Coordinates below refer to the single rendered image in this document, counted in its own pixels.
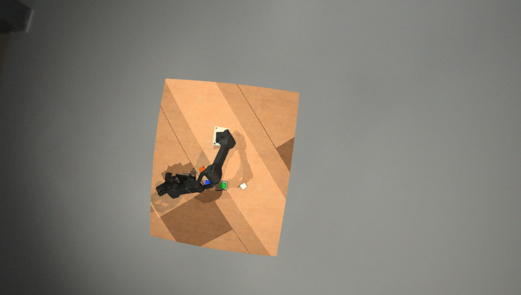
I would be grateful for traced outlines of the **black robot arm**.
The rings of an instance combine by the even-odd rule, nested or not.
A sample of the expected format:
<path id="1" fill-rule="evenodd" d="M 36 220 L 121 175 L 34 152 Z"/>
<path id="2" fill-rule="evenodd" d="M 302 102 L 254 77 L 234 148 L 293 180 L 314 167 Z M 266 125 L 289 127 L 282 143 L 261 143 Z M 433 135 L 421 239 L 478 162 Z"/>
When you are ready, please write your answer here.
<path id="1" fill-rule="evenodd" d="M 233 148 L 236 142 L 230 134 L 229 129 L 225 129 L 223 132 L 216 132 L 216 143 L 219 143 L 221 147 L 214 162 L 200 173 L 196 181 L 188 184 L 180 184 L 178 177 L 172 177 L 167 183 L 164 182 L 156 187 L 158 195 L 161 197 L 167 193 L 171 198 L 175 199 L 183 194 L 202 193 L 204 190 L 211 189 L 217 183 L 220 183 L 222 178 L 222 166 L 226 160 L 229 149 Z M 203 186 L 201 181 L 204 175 L 211 183 Z"/>

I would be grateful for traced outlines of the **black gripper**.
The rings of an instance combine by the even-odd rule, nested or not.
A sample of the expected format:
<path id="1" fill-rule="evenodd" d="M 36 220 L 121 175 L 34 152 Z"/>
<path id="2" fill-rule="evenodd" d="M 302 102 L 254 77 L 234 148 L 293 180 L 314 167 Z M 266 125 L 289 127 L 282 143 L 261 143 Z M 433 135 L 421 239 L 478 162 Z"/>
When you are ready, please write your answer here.
<path id="1" fill-rule="evenodd" d="M 179 180 L 180 180 L 180 184 L 188 184 L 188 183 L 192 183 L 192 182 L 196 181 L 196 177 L 194 177 L 194 176 L 189 176 L 188 180 L 187 180 L 187 176 L 186 175 L 175 174 L 175 176 L 172 176 L 172 177 L 171 176 L 172 176 L 172 173 L 166 173 L 165 174 L 165 182 L 166 183 L 172 177 L 178 177 Z"/>

